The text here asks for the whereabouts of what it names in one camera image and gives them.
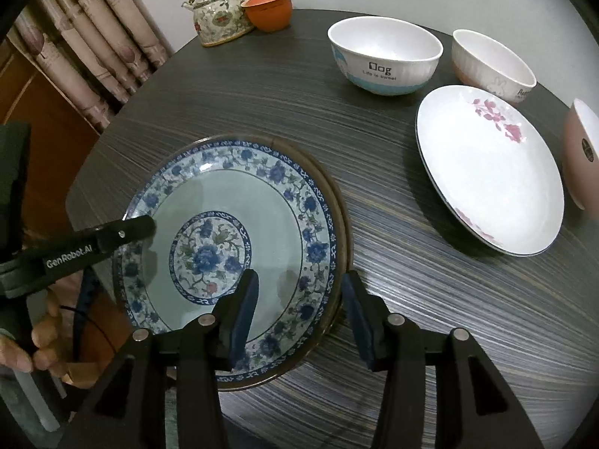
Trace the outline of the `person's left hand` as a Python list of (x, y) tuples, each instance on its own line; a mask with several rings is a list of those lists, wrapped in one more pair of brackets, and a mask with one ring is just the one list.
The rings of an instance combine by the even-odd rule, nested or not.
[(67, 374), (63, 322), (56, 294), (48, 290), (45, 317), (31, 331), (31, 340), (36, 347), (32, 356), (14, 340), (1, 336), (2, 367), (31, 373), (34, 370), (49, 371), (52, 376), (63, 378)]

